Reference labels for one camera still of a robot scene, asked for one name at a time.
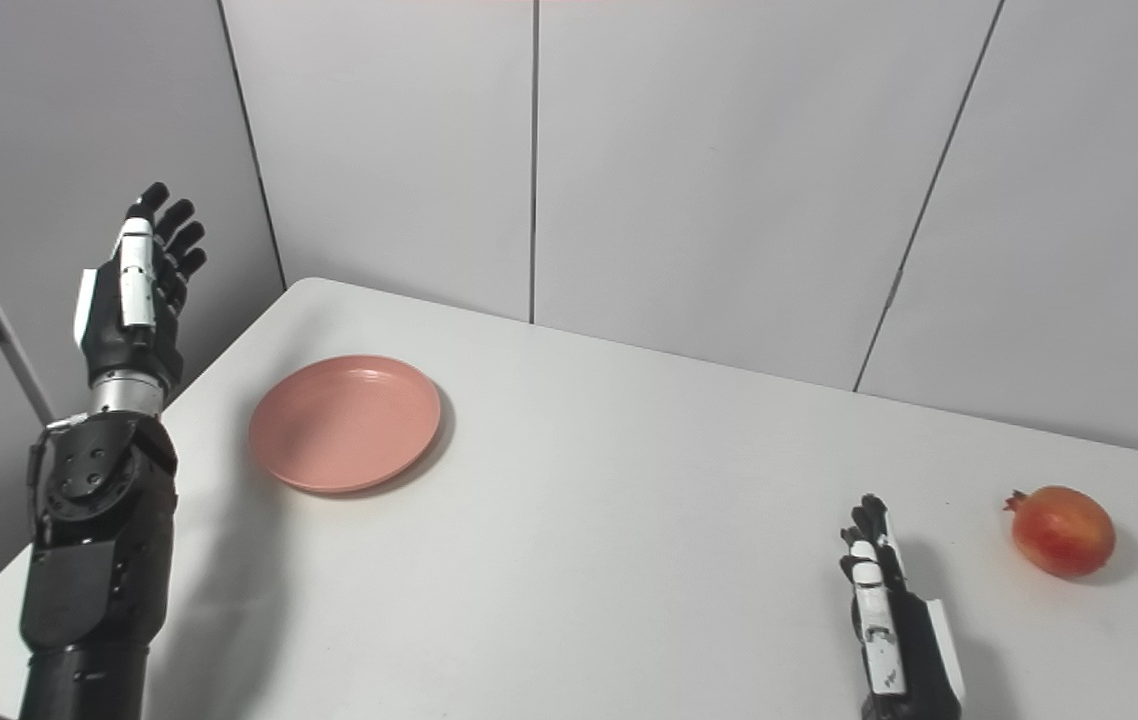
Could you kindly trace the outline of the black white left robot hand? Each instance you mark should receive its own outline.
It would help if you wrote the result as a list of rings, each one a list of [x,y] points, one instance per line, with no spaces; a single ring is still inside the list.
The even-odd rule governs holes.
[[[167,395],[181,384],[179,318],[190,279],[208,260],[193,217],[193,201],[171,201],[167,184],[154,182],[130,206],[109,259],[83,273],[74,336],[90,382],[129,372]]]

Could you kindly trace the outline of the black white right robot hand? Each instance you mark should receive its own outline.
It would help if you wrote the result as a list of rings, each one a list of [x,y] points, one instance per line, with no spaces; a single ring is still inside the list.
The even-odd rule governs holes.
[[[840,532],[839,565],[852,588],[851,621],[869,693],[861,719],[959,719],[966,688],[945,603],[908,587],[892,516],[863,495]]]

